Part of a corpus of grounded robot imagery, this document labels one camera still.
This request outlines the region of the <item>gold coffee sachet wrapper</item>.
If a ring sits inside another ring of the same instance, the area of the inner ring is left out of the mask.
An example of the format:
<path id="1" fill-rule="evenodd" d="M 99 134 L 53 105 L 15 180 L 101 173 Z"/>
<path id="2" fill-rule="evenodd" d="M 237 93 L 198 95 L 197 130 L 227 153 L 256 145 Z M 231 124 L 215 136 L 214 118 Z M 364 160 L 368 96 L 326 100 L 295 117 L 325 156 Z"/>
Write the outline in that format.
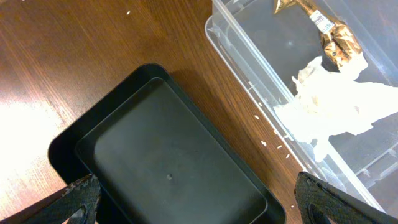
<path id="1" fill-rule="evenodd" d="M 319 30 L 322 49 L 339 71 L 362 71 L 368 67 L 363 49 L 349 26 L 329 16 L 312 0 L 274 0 L 274 13 L 295 4 L 301 7 Z"/>

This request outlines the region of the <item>white tissue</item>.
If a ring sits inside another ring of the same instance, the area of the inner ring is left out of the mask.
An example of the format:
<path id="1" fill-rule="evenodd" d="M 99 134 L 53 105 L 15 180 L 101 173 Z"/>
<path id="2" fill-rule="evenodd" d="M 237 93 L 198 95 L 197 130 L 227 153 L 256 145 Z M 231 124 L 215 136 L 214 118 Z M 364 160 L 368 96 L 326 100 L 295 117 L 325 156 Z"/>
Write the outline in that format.
<path id="1" fill-rule="evenodd" d="M 329 72 L 321 56 L 292 77 L 297 94 L 290 103 L 275 106 L 277 117 L 299 142 L 310 144 L 316 162 L 329 153 L 329 137 L 358 135 L 373 123 L 397 112 L 397 88 L 382 83 L 357 82 L 358 73 Z"/>

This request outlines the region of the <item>black rectangular tray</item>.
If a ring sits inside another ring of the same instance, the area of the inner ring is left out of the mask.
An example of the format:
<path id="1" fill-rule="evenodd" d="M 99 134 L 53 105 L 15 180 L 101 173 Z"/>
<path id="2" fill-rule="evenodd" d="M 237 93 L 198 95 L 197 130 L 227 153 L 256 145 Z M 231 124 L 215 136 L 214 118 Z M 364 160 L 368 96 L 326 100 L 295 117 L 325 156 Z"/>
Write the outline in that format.
<path id="1" fill-rule="evenodd" d="M 97 176 L 99 223 L 285 223 L 283 206 L 160 65 L 141 65 L 60 133 L 66 183 Z"/>

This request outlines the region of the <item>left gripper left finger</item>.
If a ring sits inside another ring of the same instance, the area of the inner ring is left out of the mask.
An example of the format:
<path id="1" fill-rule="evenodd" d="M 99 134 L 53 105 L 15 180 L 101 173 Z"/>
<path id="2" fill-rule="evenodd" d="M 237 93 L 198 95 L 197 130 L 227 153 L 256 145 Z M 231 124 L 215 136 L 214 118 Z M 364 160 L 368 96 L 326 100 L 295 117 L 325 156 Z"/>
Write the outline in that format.
<path id="1" fill-rule="evenodd" d="M 95 175 L 89 174 L 1 223 L 94 224 L 100 198 L 100 182 Z"/>

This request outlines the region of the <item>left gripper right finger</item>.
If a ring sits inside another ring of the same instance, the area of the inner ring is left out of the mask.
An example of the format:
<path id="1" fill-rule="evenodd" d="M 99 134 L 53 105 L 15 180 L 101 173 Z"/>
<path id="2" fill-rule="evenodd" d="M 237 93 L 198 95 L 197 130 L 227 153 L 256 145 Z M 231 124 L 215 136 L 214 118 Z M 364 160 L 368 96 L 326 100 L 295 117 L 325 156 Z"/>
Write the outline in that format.
<path id="1" fill-rule="evenodd" d="M 348 195 L 327 182 L 299 172 L 295 199 L 304 223 L 393 223 L 397 219 Z"/>

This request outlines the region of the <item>clear plastic waste bin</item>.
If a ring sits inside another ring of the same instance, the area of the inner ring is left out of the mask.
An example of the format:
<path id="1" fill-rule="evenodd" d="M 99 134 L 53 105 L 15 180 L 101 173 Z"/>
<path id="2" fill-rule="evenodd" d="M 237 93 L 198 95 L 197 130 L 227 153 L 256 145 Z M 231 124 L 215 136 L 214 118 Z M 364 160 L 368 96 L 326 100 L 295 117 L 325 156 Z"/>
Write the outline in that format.
<path id="1" fill-rule="evenodd" d="M 213 0 L 206 35 L 303 169 L 397 216 L 397 0 Z"/>

